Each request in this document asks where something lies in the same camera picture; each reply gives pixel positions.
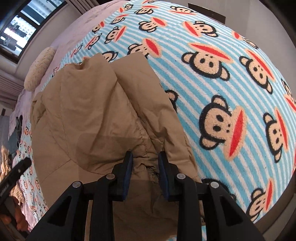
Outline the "person's left hand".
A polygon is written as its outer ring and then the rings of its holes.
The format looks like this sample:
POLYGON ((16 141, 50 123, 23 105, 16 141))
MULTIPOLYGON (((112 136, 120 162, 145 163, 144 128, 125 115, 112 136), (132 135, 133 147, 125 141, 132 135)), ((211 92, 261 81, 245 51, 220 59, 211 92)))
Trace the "person's left hand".
MULTIPOLYGON (((16 229, 21 232, 26 232, 28 230, 28 222, 26 221, 26 218, 21 211, 18 199, 13 196, 12 199, 15 208, 16 229)), ((3 212, 1 212, 1 220, 4 222, 5 225, 11 222, 11 218, 5 215, 3 212)))

